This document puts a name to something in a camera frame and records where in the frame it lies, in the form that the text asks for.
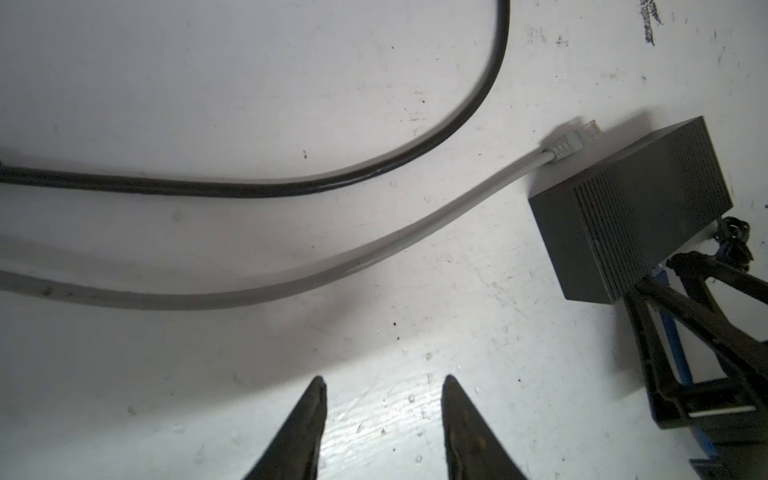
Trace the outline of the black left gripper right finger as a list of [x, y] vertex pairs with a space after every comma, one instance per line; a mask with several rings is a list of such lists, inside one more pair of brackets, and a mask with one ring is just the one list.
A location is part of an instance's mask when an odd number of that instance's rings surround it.
[[441, 412], [449, 479], [526, 479], [453, 375], [442, 386]]

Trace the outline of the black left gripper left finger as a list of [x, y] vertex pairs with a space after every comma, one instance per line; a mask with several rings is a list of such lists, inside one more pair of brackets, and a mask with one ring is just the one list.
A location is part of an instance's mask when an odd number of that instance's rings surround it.
[[327, 386], [315, 376], [244, 479], [315, 480], [327, 418]]

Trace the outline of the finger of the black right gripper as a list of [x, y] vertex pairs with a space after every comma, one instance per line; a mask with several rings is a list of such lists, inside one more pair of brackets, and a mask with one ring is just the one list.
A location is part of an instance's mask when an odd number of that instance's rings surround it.
[[767, 344], [711, 295], [699, 303], [682, 283], [647, 276], [624, 297], [652, 418], [663, 429], [764, 429]]
[[672, 256], [666, 266], [680, 278], [687, 295], [699, 303], [713, 303], [706, 280], [714, 278], [762, 303], [767, 302], [767, 282], [699, 252]]

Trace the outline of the black network switch box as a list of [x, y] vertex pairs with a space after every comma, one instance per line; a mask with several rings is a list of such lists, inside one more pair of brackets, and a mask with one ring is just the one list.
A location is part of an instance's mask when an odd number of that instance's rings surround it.
[[564, 297], [613, 304], [733, 206], [703, 117], [658, 129], [532, 196]]

